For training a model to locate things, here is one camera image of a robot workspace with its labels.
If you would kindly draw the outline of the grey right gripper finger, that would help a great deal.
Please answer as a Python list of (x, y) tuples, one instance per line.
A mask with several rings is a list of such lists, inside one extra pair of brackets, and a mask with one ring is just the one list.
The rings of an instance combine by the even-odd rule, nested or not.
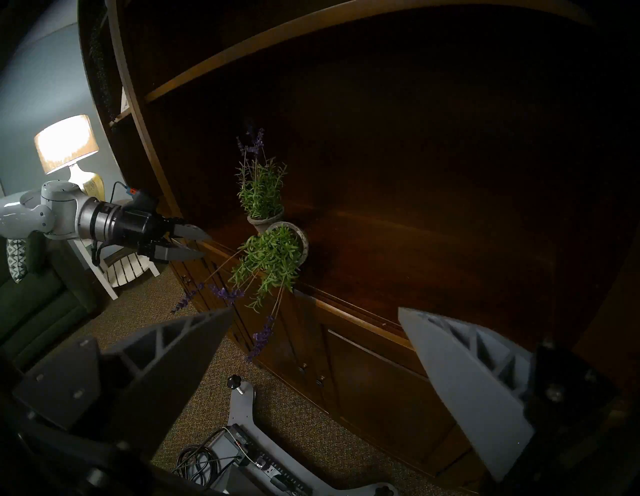
[(535, 433), (524, 415), (534, 355), (470, 322), (405, 307), (398, 321), (441, 402), (503, 481)]

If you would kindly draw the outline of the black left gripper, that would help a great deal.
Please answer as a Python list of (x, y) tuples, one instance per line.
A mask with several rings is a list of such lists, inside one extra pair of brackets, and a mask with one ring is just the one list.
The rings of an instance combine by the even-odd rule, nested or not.
[[(170, 238), (210, 240), (201, 228), (175, 223), (158, 211), (159, 200), (135, 190), (118, 210), (118, 245), (150, 252), (153, 263), (194, 261), (204, 253)], [(143, 328), (100, 354), (104, 403), (100, 437), (124, 441), (151, 460), (199, 387), (233, 321), (229, 308)]]

